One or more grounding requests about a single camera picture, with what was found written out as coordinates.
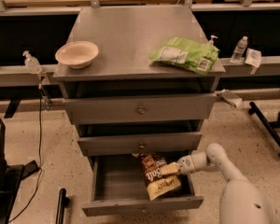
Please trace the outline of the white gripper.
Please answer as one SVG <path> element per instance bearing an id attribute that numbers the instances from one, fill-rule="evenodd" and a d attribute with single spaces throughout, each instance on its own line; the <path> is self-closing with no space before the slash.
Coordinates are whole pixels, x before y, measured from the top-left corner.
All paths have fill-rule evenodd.
<path id="1" fill-rule="evenodd" d="M 207 166 L 207 157 L 204 152 L 195 153 L 180 158 L 177 162 L 163 165 L 161 167 L 162 175 L 182 175 L 192 174 L 201 171 Z"/>

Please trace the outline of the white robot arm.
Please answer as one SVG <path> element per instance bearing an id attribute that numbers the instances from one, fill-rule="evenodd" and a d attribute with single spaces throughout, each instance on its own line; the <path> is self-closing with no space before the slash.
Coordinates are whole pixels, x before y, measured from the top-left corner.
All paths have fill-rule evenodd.
<path id="1" fill-rule="evenodd" d="M 162 175 L 189 175 L 208 172 L 216 167 L 226 186 L 219 203 L 219 224 L 280 224 L 280 212 L 230 161 L 218 143 L 209 144 L 204 152 L 180 158 L 161 168 Z"/>

